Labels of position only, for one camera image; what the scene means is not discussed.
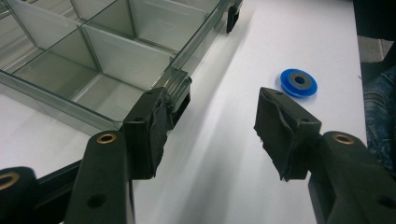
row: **blue disc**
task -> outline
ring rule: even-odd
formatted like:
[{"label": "blue disc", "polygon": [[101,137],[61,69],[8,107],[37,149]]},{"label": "blue disc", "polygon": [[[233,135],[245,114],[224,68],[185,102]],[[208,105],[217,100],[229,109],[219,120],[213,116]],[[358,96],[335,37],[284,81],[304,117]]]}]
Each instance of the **blue disc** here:
[{"label": "blue disc", "polygon": [[282,88],[289,95],[307,97],[318,90],[317,82],[306,72],[299,69],[287,69],[280,75]]}]

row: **metal grid compartment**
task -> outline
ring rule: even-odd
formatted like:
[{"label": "metal grid compartment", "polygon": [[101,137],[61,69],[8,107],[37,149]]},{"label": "metal grid compartment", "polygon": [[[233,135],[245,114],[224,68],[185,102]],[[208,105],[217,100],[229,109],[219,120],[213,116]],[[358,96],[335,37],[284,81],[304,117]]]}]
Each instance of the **metal grid compartment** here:
[{"label": "metal grid compartment", "polygon": [[118,129],[153,88],[177,110],[230,0],[188,3],[3,0],[0,82],[89,134]]}]

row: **white table surface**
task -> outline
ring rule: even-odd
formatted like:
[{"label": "white table surface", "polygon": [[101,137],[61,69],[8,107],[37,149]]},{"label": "white table surface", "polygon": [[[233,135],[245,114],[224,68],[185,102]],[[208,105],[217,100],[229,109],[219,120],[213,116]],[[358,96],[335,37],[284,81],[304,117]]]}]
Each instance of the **white table surface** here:
[{"label": "white table surface", "polygon": [[[260,87],[281,90],[299,68],[318,83],[297,102],[366,141],[353,6],[344,0],[245,0],[192,75],[191,102],[165,145],[157,177],[134,182],[144,223],[316,223],[307,180],[279,180],[253,130]],[[0,169],[43,176],[79,160],[89,136],[34,111],[0,86]]]}]

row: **blue tape roll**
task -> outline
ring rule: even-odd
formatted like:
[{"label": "blue tape roll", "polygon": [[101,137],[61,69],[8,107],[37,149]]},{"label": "blue tape roll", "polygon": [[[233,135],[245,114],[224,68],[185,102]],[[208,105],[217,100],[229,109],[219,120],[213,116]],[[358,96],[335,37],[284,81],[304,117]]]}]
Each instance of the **blue tape roll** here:
[{"label": "blue tape roll", "polygon": [[317,82],[305,71],[287,69],[280,75],[283,90],[295,97],[307,97],[318,90]]}]

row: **black plastic bracket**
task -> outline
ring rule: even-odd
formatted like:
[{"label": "black plastic bracket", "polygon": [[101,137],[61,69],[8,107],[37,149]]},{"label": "black plastic bracket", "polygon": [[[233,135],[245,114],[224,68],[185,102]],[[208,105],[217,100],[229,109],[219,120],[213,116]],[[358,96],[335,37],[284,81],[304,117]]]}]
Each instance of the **black plastic bracket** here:
[{"label": "black plastic bracket", "polygon": [[124,134],[107,131],[88,142],[64,223],[134,223]]},{"label": "black plastic bracket", "polygon": [[81,161],[39,178],[35,205],[36,223],[61,223],[73,191]]},{"label": "black plastic bracket", "polygon": [[319,134],[320,121],[280,91],[261,88],[256,132],[281,178],[311,172],[319,224],[396,223],[396,178],[358,138]]},{"label": "black plastic bracket", "polygon": [[178,123],[181,115],[183,115],[184,111],[187,108],[187,105],[190,103],[191,97],[190,93],[186,95],[184,100],[181,102],[180,106],[178,107],[177,111],[174,111],[172,106],[168,106],[168,129],[172,130]]},{"label": "black plastic bracket", "polygon": [[281,91],[261,88],[254,129],[281,179],[305,179],[307,143],[318,140],[321,122]]},{"label": "black plastic bracket", "polygon": [[34,219],[37,180],[32,169],[14,167],[0,171],[0,223],[22,224]]},{"label": "black plastic bracket", "polygon": [[156,174],[168,131],[165,96],[166,88],[146,91],[120,128],[128,147],[130,179],[151,179]]},{"label": "black plastic bracket", "polygon": [[235,5],[233,5],[228,9],[227,30],[226,30],[227,34],[230,33],[235,27],[235,24],[239,19],[239,11],[241,9],[241,6],[242,6],[242,1],[237,0],[235,2]]}]

